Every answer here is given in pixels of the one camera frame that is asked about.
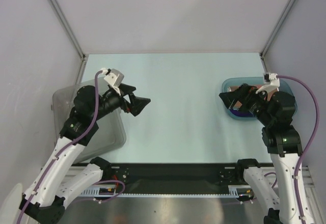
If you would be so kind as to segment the purple towel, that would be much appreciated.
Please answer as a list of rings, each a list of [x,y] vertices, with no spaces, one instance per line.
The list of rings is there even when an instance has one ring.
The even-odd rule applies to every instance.
[[[237,109],[229,109],[229,112],[231,113],[231,115],[237,119],[249,119],[249,118],[253,118],[254,116],[248,112],[248,111],[239,111]]]

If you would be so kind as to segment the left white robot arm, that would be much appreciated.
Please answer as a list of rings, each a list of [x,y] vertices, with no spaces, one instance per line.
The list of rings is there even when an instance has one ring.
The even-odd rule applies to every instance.
[[[137,116],[150,103],[149,98],[134,95],[135,87],[120,84],[120,92],[109,88],[99,94],[98,85],[81,87],[73,108],[59,133],[54,151],[33,184],[23,193],[19,219],[26,214],[38,223],[58,223],[67,207],[93,184],[112,182],[111,164],[101,157],[93,158],[73,179],[63,183],[71,165],[98,131],[97,121],[117,109]]]

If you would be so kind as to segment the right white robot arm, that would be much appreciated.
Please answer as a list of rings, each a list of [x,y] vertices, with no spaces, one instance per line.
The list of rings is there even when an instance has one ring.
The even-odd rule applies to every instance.
[[[267,215],[264,223],[314,223],[304,188],[302,164],[304,154],[299,133],[292,126],[295,97],[283,91],[268,95],[264,87],[242,84],[232,92],[219,94],[226,109],[236,103],[241,112],[251,113],[262,125],[262,140],[272,160],[278,192],[263,178],[258,162],[239,160],[235,180],[249,184]]]

